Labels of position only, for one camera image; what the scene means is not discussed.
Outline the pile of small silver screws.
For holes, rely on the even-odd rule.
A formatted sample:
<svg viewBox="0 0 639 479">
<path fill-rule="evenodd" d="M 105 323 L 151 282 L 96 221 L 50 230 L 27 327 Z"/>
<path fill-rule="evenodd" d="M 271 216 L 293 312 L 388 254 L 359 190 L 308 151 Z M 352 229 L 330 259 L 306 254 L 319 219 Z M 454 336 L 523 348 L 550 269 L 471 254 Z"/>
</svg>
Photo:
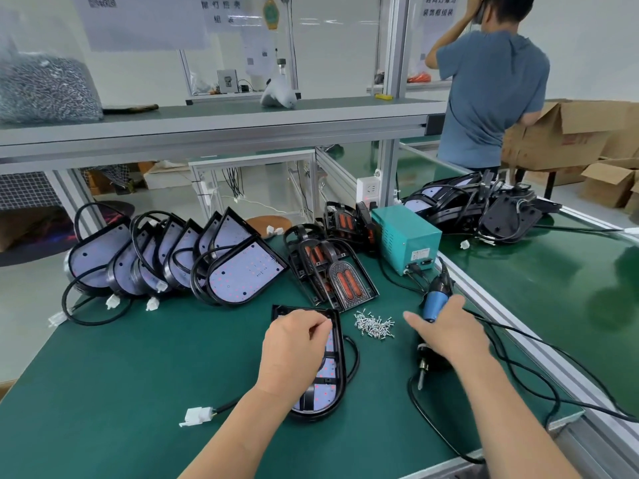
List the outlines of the pile of small silver screws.
<svg viewBox="0 0 639 479">
<path fill-rule="evenodd" d="M 368 336 L 379 341 L 395 338 L 393 330 L 395 320 L 393 317 L 374 315 L 366 309 L 355 311 L 353 317 L 355 319 L 354 326 L 362 336 Z"/>
</svg>

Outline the person's right forearm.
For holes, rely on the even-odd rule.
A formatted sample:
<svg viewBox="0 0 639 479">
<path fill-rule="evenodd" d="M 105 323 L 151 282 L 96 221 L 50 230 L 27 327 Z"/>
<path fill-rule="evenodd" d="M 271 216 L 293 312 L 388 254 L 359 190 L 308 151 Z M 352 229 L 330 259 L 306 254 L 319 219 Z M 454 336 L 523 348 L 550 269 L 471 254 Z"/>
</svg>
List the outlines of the person's right forearm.
<svg viewBox="0 0 639 479">
<path fill-rule="evenodd" d="M 491 479 L 581 479 L 490 353 L 451 363 L 470 402 Z"/>
</svg>

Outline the person's left hand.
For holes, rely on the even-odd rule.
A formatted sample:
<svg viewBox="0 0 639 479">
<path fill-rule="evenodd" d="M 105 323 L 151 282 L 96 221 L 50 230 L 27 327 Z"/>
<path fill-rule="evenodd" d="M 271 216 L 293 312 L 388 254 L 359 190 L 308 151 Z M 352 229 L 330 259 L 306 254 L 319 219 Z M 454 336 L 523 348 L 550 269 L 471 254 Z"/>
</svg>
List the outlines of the person's left hand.
<svg viewBox="0 0 639 479">
<path fill-rule="evenodd" d="M 256 388 L 292 408 L 313 383 L 323 354 L 298 337 L 298 310 L 273 321 L 263 340 Z"/>
</svg>

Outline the pile of assembled black lamps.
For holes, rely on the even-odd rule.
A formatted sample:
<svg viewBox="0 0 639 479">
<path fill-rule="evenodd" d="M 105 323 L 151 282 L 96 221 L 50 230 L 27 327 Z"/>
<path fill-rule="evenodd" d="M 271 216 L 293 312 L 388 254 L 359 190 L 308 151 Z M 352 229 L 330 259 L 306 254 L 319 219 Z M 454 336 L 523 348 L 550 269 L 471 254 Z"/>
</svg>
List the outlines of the pile of assembled black lamps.
<svg viewBox="0 0 639 479">
<path fill-rule="evenodd" d="M 402 203 L 443 234 L 490 244 L 515 244 L 563 208 L 538 197 L 528 184 L 506 187 L 488 170 L 427 183 Z"/>
</svg>

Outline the row of black lamp modules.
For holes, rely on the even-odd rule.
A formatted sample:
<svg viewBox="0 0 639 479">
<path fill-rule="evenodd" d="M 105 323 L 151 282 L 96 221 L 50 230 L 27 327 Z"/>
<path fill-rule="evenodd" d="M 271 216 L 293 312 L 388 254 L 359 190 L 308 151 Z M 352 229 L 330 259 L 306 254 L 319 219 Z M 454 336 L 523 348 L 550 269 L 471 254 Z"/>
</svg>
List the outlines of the row of black lamp modules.
<svg viewBox="0 0 639 479">
<path fill-rule="evenodd" d="M 232 208 L 204 225 L 169 211 L 129 216 L 92 202 L 74 216 L 75 245 L 65 256 L 69 280 L 56 328 L 92 328 L 123 318 L 134 303 L 154 312 L 167 299 L 191 295 L 210 306 L 248 303 L 289 265 Z"/>
</svg>

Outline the teal power supply box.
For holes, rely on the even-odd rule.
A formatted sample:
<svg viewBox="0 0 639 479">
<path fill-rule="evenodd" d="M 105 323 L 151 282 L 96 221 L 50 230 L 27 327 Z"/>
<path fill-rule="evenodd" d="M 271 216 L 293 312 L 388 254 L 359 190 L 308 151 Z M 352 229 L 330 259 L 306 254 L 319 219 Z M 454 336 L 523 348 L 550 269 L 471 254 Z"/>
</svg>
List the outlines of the teal power supply box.
<svg viewBox="0 0 639 479">
<path fill-rule="evenodd" d="M 411 265 L 432 269 L 442 231 L 403 205 L 375 208 L 372 219 L 381 227 L 381 255 L 398 275 Z"/>
</svg>

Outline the small open cardboard box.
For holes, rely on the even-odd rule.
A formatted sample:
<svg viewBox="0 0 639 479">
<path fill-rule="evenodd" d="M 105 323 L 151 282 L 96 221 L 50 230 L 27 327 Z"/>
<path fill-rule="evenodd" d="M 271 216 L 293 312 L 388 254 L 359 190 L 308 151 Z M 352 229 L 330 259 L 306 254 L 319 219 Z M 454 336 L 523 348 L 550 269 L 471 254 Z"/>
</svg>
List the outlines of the small open cardboard box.
<svg viewBox="0 0 639 479">
<path fill-rule="evenodd" d="M 639 177 L 639 158 L 601 160 L 589 165 L 579 196 L 607 208 L 623 208 Z"/>
</svg>

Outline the clear bag of metal parts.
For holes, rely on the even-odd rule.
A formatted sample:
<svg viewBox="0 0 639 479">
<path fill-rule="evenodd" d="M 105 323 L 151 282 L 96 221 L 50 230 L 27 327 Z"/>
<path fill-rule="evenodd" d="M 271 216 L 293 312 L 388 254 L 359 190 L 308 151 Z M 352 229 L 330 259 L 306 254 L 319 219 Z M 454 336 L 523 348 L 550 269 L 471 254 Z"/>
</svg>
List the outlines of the clear bag of metal parts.
<svg viewBox="0 0 639 479">
<path fill-rule="evenodd" d="M 0 48 L 0 123 L 96 122 L 102 103 L 87 65 L 73 57 Z"/>
</svg>

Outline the blue black electric screwdriver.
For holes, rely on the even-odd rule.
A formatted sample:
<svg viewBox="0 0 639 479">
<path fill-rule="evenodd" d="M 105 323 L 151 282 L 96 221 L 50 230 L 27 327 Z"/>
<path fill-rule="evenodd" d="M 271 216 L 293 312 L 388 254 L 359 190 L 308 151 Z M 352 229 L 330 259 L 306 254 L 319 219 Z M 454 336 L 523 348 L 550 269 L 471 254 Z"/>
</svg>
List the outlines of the blue black electric screwdriver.
<svg viewBox="0 0 639 479">
<path fill-rule="evenodd" d="M 448 300 L 450 300 L 454 291 L 454 281 L 451 279 L 446 264 L 441 257 L 439 257 L 438 260 L 441 265 L 440 273 L 430 283 L 422 307 L 422 319 L 430 323 L 437 320 L 440 312 Z M 421 342 L 417 346 L 417 352 L 420 360 L 417 389 L 422 390 L 426 374 L 429 370 L 429 357 L 433 354 L 433 350 L 427 343 Z"/>
</svg>

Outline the white crumpled cloth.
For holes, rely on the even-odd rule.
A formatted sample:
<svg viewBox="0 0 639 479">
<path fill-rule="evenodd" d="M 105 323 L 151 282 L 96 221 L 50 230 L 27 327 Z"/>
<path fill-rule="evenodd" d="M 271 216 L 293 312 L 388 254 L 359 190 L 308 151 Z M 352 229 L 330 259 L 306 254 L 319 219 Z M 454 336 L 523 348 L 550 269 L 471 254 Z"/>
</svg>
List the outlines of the white crumpled cloth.
<svg viewBox="0 0 639 479">
<path fill-rule="evenodd" d="M 281 74 L 268 80 L 260 99 L 262 107 L 282 107 L 290 110 L 296 108 L 297 102 L 296 92 L 290 87 L 286 76 Z"/>
</svg>

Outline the black lamp module with cable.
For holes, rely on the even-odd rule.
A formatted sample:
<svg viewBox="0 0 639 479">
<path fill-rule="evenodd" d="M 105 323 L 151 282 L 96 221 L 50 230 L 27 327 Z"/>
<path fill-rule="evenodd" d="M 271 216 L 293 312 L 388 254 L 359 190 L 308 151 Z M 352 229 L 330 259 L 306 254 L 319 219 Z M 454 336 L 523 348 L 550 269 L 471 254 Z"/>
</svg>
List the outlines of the black lamp module with cable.
<svg viewBox="0 0 639 479">
<path fill-rule="evenodd" d="M 331 333 L 324 346 L 323 360 L 314 381 L 290 412 L 292 417 L 302 421 L 319 421 L 326 418 L 339 406 L 348 384 L 358 370 L 360 354 L 353 339 L 343 335 L 338 310 L 273 305 L 271 321 L 276 321 L 295 310 L 316 311 L 325 316 L 332 324 Z M 354 364 L 350 370 L 347 370 L 345 344 L 351 346 L 355 356 Z"/>
</svg>

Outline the person's left forearm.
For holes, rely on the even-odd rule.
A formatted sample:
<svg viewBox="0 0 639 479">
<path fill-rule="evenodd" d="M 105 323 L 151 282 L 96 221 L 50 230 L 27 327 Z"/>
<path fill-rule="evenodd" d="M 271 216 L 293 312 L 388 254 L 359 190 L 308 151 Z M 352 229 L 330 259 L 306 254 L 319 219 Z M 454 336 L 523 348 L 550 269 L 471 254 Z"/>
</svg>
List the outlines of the person's left forearm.
<svg viewBox="0 0 639 479">
<path fill-rule="evenodd" d="M 302 388 L 252 387 L 178 479 L 254 479 Z"/>
</svg>

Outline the white paper sign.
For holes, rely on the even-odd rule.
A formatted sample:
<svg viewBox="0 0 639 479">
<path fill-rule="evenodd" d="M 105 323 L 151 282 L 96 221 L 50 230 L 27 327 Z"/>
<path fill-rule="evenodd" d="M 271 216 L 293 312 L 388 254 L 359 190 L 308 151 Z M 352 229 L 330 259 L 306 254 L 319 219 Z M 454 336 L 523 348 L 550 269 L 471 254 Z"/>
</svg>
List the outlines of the white paper sign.
<svg viewBox="0 0 639 479">
<path fill-rule="evenodd" d="M 208 33 L 234 31 L 244 25 L 244 0 L 200 0 Z"/>
<path fill-rule="evenodd" d="M 459 0 L 423 0 L 420 10 L 422 53 L 427 54 L 436 41 L 454 24 Z"/>
</svg>

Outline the large open cardboard box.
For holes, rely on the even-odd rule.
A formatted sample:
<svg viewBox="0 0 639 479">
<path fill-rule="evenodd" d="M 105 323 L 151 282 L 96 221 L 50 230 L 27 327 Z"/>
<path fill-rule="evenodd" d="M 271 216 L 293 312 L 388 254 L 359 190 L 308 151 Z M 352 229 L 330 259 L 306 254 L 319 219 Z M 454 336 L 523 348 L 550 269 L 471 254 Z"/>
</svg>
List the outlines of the large open cardboard box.
<svg viewBox="0 0 639 479">
<path fill-rule="evenodd" d="M 506 131 L 501 162 L 535 172 L 595 163 L 635 110 L 639 103 L 630 101 L 549 99 L 534 125 Z"/>
</svg>

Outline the brown round stool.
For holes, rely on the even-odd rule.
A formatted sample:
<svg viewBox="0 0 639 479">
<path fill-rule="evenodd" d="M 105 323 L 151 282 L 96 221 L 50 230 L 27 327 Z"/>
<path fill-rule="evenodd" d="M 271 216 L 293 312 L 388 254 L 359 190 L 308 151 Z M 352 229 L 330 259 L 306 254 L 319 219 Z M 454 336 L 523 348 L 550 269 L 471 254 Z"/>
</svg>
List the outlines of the brown round stool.
<svg viewBox="0 0 639 479">
<path fill-rule="evenodd" d="M 265 241 L 276 236 L 283 236 L 284 233 L 292 227 L 292 222 L 282 215 L 252 217 L 247 219 L 246 222 L 258 232 Z"/>
</svg>

